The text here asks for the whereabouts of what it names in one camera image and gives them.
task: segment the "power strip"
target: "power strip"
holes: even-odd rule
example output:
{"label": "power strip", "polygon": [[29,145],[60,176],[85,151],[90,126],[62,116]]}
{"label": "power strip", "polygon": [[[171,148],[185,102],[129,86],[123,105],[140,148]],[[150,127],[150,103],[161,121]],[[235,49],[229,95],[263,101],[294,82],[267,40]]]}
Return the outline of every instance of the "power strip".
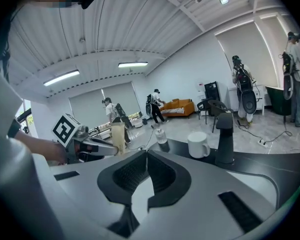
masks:
{"label": "power strip", "polygon": [[257,143],[258,143],[260,146],[262,146],[262,147],[264,147],[264,148],[266,148],[266,149],[269,148],[268,144],[267,144],[267,143],[265,144],[265,142],[262,141],[262,139],[260,139],[259,141],[257,141]]}

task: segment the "black and white marker cube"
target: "black and white marker cube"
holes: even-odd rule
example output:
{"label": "black and white marker cube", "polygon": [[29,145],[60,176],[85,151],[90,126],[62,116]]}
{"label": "black and white marker cube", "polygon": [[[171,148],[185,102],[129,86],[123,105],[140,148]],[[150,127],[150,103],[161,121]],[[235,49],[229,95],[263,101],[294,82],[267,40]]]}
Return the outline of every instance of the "black and white marker cube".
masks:
{"label": "black and white marker cube", "polygon": [[52,133],[56,136],[57,140],[66,148],[71,138],[81,127],[72,115],[64,113],[58,122],[52,128]]}

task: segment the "black table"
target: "black table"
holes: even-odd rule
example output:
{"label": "black table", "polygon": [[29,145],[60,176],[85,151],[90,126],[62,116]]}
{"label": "black table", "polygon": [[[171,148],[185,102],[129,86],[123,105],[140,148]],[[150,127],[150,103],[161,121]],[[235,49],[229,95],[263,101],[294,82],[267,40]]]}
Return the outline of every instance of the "black table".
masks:
{"label": "black table", "polygon": [[300,187],[300,153],[290,154],[256,154],[234,152],[233,163],[215,163],[217,149],[211,148],[210,155],[195,159],[189,154],[188,144],[168,139],[165,144],[153,144],[150,150],[216,165],[228,171],[265,177],[276,189],[276,208],[280,208]]}

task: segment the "mug handle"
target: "mug handle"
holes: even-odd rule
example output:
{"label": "mug handle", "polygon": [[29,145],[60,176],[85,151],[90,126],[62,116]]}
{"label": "mug handle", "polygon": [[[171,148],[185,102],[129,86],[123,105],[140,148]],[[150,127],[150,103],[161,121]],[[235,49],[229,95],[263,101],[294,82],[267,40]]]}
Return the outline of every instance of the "mug handle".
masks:
{"label": "mug handle", "polygon": [[204,154],[205,157],[209,156],[210,155],[210,147],[208,144],[206,143],[203,143],[202,144],[205,148],[206,148],[206,154]]}

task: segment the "white mug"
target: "white mug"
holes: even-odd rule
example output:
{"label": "white mug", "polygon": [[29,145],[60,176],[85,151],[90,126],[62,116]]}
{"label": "white mug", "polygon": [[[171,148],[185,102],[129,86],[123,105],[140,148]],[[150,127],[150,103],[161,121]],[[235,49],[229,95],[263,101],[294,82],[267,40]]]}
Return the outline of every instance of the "white mug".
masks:
{"label": "white mug", "polygon": [[192,132],[188,136],[189,154],[193,158],[203,158],[210,155],[208,136],[204,132]]}

